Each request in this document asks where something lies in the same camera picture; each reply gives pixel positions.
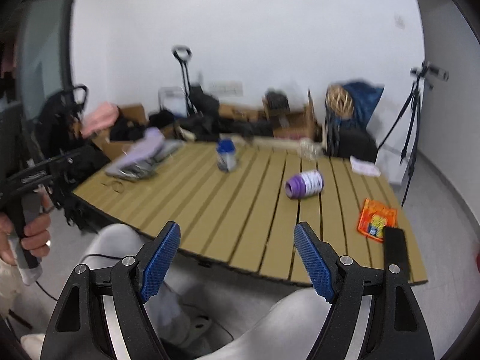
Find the person's left hand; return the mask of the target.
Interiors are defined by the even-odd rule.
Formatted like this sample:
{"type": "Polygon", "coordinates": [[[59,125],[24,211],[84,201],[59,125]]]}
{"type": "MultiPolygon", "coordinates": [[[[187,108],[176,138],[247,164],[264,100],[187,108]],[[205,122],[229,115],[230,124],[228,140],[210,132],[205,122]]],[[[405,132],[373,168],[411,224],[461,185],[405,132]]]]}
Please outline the person's left hand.
{"type": "MultiPolygon", "coordinates": [[[[41,214],[24,228],[25,238],[21,244],[32,256],[44,258],[49,254],[50,224],[50,215],[41,214]]],[[[11,266],[16,265],[16,259],[8,241],[8,236],[13,231],[13,223],[5,214],[1,214],[1,260],[11,266]]]]}

